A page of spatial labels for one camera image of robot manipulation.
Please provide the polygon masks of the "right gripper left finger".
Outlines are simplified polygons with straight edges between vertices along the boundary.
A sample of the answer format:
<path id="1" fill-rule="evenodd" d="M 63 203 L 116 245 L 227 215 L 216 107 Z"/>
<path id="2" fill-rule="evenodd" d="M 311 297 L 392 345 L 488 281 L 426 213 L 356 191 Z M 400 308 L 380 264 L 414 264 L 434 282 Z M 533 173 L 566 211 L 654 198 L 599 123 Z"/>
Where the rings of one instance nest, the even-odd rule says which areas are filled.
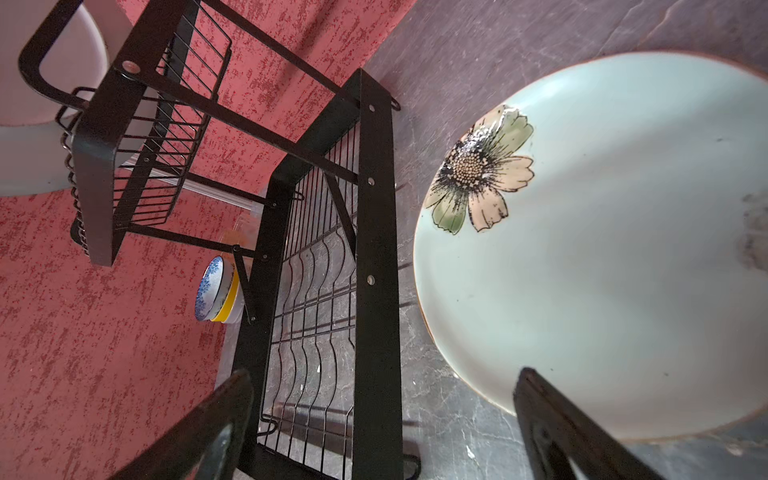
<path id="1" fill-rule="evenodd" d="M 253 405 L 247 370 L 235 371 L 114 479 L 231 479 Z"/>

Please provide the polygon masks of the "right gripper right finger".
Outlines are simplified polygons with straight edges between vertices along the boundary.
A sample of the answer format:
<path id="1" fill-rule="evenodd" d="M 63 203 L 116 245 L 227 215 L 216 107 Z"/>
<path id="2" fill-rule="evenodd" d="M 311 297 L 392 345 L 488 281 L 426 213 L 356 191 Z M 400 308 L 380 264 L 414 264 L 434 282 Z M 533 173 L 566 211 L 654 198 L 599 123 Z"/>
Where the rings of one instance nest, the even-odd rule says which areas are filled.
<path id="1" fill-rule="evenodd" d="M 659 479 L 647 466 L 536 370 L 520 371 L 513 393 L 518 424 L 536 479 Z"/>

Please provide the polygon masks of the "yellow bowl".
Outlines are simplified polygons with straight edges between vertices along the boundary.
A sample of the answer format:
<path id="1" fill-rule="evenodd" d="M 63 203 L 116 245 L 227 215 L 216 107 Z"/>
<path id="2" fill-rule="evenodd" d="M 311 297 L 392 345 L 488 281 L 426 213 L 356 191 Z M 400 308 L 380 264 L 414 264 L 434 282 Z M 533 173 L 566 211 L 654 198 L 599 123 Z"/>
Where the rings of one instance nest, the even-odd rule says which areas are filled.
<path id="1" fill-rule="evenodd" d="M 237 273 L 233 274 L 232 281 L 224 300 L 224 303 L 219 312 L 211 319 L 211 322 L 215 323 L 228 323 L 238 305 L 238 297 L 240 295 L 240 279 Z"/>

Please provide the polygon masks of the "white blue floral bowl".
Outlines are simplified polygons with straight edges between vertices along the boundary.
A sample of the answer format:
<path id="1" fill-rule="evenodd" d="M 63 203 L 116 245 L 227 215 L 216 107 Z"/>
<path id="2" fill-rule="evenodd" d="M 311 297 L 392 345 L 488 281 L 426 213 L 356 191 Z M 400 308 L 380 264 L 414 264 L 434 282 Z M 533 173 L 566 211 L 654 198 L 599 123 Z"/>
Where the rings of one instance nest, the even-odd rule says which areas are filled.
<path id="1" fill-rule="evenodd" d="M 197 321 L 213 321 L 222 311 L 234 279 L 232 263 L 222 256 L 208 264 L 198 286 L 194 303 Z"/>

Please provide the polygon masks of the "pale green plate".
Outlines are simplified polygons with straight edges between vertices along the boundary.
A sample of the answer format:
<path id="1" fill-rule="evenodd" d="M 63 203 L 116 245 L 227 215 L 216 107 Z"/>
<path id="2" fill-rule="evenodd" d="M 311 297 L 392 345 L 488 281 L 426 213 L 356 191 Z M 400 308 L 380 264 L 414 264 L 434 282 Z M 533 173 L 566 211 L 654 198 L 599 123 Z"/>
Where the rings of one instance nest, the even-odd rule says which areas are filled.
<path id="1" fill-rule="evenodd" d="M 767 408 L 767 77 L 635 52 L 551 73 L 452 146 L 414 232 L 418 304 L 490 403 L 536 370 L 613 436 Z"/>

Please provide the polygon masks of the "white floral plate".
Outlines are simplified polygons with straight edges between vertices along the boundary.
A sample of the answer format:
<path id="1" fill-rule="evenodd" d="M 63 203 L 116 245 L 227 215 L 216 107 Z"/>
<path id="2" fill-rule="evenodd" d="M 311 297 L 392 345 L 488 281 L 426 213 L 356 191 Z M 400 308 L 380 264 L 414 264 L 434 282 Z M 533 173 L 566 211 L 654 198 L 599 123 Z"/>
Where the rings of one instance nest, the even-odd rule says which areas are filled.
<path id="1" fill-rule="evenodd" d="M 1 195 L 48 193 L 69 186 L 55 122 L 61 105 L 23 80 L 18 60 L 23 47 L 53 10 L 54 1 L 1 3 Z M 132 24 L 116 1 L 85 1 L 41 64 L 43 78 L 72 92 L 97 88 Z"/>

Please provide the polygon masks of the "pale pink bowl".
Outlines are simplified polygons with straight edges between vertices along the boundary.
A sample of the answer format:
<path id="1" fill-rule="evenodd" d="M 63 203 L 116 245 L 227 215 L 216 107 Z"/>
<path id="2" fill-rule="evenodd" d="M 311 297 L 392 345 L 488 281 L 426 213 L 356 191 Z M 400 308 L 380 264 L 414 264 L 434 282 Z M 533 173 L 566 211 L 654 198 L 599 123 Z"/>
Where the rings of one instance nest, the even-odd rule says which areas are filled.
<path id="1" fill-rule="evenodd" d="M 227 324 L 240 323 L 242 320 L 244 309 L 245 309 L 244 294 L 242 292 L 242 283 L 240 281 L 237 281 L 237 285 L 234 292 L 235 292 L 235 295 L 233 297 L 232 308 L 226 319 Z"/>

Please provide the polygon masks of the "pink transparent cup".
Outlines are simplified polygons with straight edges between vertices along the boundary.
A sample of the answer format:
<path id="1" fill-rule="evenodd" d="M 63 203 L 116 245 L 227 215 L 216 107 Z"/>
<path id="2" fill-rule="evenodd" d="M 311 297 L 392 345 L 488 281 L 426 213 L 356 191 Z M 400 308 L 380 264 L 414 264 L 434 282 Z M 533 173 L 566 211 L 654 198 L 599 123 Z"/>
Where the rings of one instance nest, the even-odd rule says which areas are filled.
<path id="1" fill-rule="evenodd" d="M 254 204 L 251 209 L 243 210 L 232 227 L 224 231 L 221 241 L 226 244 L 239 245 L 241 248 L 254 250 L 256 248 L 264 206 Z"/>

